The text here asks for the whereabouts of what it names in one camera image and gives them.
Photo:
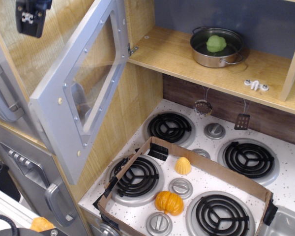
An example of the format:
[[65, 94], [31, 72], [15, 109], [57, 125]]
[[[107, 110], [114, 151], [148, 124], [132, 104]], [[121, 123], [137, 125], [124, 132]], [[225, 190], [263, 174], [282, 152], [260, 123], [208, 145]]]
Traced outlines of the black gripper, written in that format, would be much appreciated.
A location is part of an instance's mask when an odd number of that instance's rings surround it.
[[45, 23], [45, 10], [51, 9], [52, 0], [17, 0], [15, 4], [18, 33], [40, 38]]

